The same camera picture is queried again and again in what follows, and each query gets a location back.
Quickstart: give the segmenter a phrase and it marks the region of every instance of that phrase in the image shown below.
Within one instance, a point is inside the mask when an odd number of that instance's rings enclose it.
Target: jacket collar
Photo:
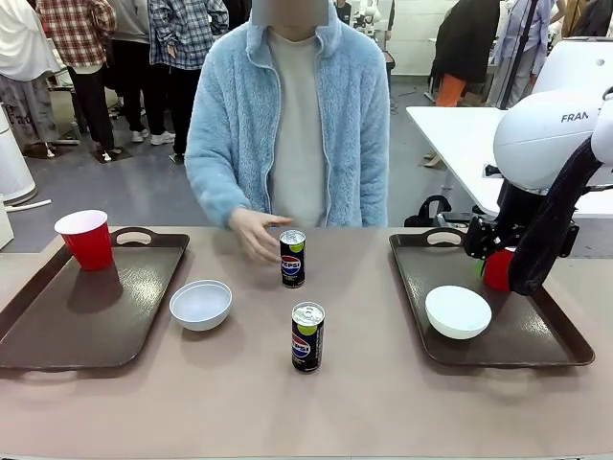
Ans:
[[[315,29],[315,35],[319,39],[321,56],[328,58],[338,48],[341,41],[342,23],[336,14],[336,8],[329,2],[328,4],[329,22],[327,26],[319,26]],[[272,67],[272,57],[266,40],[268,28],[265,26],[254,26],[253,15],[249,18],[247,26],[247,56],[254,65],[259,67]]]

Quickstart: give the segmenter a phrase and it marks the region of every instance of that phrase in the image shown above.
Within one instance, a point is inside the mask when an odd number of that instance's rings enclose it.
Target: red cup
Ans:
[[[509,264],[515,252],[514,247],[507,247],[494,252],[486,260],[483,281],[490,288],[509,292]]]
[[[79,211],[56,222],[56,231],[83,270],[107,268],[113,263],[108,216],[102,211]]]

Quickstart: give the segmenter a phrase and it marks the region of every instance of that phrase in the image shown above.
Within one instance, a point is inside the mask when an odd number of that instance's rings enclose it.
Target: tray rim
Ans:
[[[151,237],[151,241],[149,243],[139,242],[139,241],[128,241],[125,243],[119,244],[117,242],[117,238],[126,233],[141,233]],[[0,370],[1,371],[24,371],[24,372],[66,372],[66,371],[81,371],[81,370],[97,370],[97,369],[117,369],[126,366],[132,360],[134,360],[142,351],[145,346],[145,342],[147,341],[149,334],[151,332],[151,328],[153,327],[153,323],[155,322],[155,318],[157,317],[160,307],[164,301],[168,293],[168,289],[170,284],[172,283],[172,279],[174,278],[177,269],[181,265],[183,258],[185,256],[185,251],[190,242],[190,236],[187,234],[180,233],[156,233],[146,227],[123,227],[115,230],[114,232],[109,233],[111,239],[112,247],[131,247],[131,248],[148,248],[148,247],[175,247],[181,249],[178,257],[176,258],[176,262],[174,265],[174,270],[169,277],[169,281],[166,287],[162,290],[162,296],[160,297],[160,302],[158,303],[155,311],[151,315],[151,321],[148,325],[147,332],[143,335],[143,340],[138,345],[133,356],[130,356],[128,359],[112,364],[112,365],[51,365],[51,366],[15,366],[15,365],[7,365],[0,361]],[[49,261],[41,267],[35,274],[28,280],[28,282],[21,288],[9,301],[9,303],[4,307],[2,311],[0,311],[0,317],[4,317],[5,315],[11,315],[12,319],[8,320],[11,322],[11,325],[5,331],[0,331],[0,340],[4,338],[4,336],[11,330],[11,327],[14,326],[15,322],[28,310],[28,308],[32,305],[32,303],[38,298],[40,293],[54,280],[57,274],[61,271],[61,269],[68,264],[68,262],[73,258],[72,254],[68,250],[68,247],[63,244],[62,247],[49,259]],[[24,307],[17,310],[17,307],[11,308],[12,304],[18,300],[19,297],[25,297]]]
[[[551,299],[551,301],[556,305],[557,309],[559,310],[559,313],[561,314],[562,318],[573,328],[574,330],[574,334],[577,335],[578,339],[580,339],[583,342],[583,345],[585,347],[587,347],[587,349],[589,349],[589,351],[591,352],[591,356],[588,360],[584,360],[584,361],[577,361],[577,362],[533,362],[533,361],[523,361],[523,362],[514,362],[514,363],[503,363],[503,362],[492,362],[492,363],[463,363],[463,362],[453,362],[453,361],[447,361],[444,359],[440,359],[438,356],[435,356],[431,353],[430,349],[428,348],[428,346],[426,345],[425,342],[425,337],[424,337],[424,331],[422,330],[421,326],[420,326],[420,322],[418,321],[417,318],[417,312],[416,312],[416,307],[413,305],[413,302],[411,300],[411,296],[409,295],[409,287],[407,286],[406,280],[404,278],[404,276],[402,276],[402,270],[400,269],[400,263],[398,262],[398,255],[397,255],[397,249],[400,247],[441,247],[441,248],[450,248],[450,247],[456,247],[456,248],[461,248],[461,244],[456,244],[454,242],[450,242],[450,241],[440,241],[437,243],[429,243],[428,242],[428,238],[432,235],[436,235],[436,234],[443,234],[443,233],[447,233],[447,234],[453,234],[456,235],[458,237],[460,237],[461,241],[465,236],[465,233],[457,230],[455,228],[432,228],[430,230],[427,230],[425,232],[422,233],[417,233],[417,234],[404,234],[404,233],[395,233],[394,235],[391,235],[388,239],[390,246],[392,248],[392,253],[394,254],[394,262],[395,262],[395,266],[398,270],[398,275],[400,277],[400,279],[402,280],[402,286],[404,287],[404,293],[406,295],[406,299],[407,302],[409,303],[410,307],[411,307],[411,313],[413,314],[413,320],[415,321],[415,326],[416,329],[418,330],[418,332],[420,333],[420,341],[421,341],[421,345],[423,347],[423,350],[425,351],[425,353],[434,361],[442,364],[442,365],[446,365],[446,366],[454,366],[454,367],[460,367],[460,368],[482,368],[482,369],[487,369],[487,368],[497,368],[497,369],[521,369],[521,368],[525,368],[525,369],[560,369],[560,368],[569,368],[569,367],[583,367],[583,366],[587,366],[589,364],[591,364],[592,362],[594,362],[594,360],[596,359],[596,353],[594,352],[594,349],[592,348],[592,346],[589,344],[589,342],[585,339],[585,337],[583,336],[583,334],[581,334],[581,332],[577,329],[577,327],[575,326],[575,324],[570,320],[570,318],[566,315],[566,313],[564,312],[564,310],[560,307],[560,305],[557,303],[557,301],[550,295],[550,293],[547,291],[547,289],[545,289],[544,287],[541,287],[535,295],[537,296],[542,296],[545,295],[547,296],[549,299]],[[399,244],[396,244],[396,242],[400,239],[400,238],[404,238],[404,239],[411,239],[414,240],[415,244],[412,244],[410,246],[401,246]],[[530,296],[534,302],[537,302],[536,299],[534,299],[534,295]]]

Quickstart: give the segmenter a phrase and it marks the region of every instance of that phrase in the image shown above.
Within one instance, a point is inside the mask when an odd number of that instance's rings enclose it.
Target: hand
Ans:
[[[259,213],[249,209],[237,208],[230,216],[230,228],[234,230],[247,255],[257,261],[278,263],[278,252],[272,252],[270,248],[278,248],[279,242],[269,233],[271,225],[289,225],[291,218],[281,218],[270,214]]]

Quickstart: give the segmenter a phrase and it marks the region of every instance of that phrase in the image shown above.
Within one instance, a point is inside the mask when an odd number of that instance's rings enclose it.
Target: black pants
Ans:
[[[188,130],[192,119],[193,99],[198,87],[200,70],[170,68],[170,107],[176,137],[174,152],[183,155],[188,143]]]
[[[92,140],[100,142],[104,150],[113,149],[115,138],[106,107],[102,69],[93,74],[78,74],[75,69],[68,67],[68,74],[75,86],[77,99]]]
[[[149,45],[113,40],[113,56],[124,95],[125,119],[130,131],[145,129],[141,123],[141,91],[151,134],[162,134],[169,68],[149,64]]]

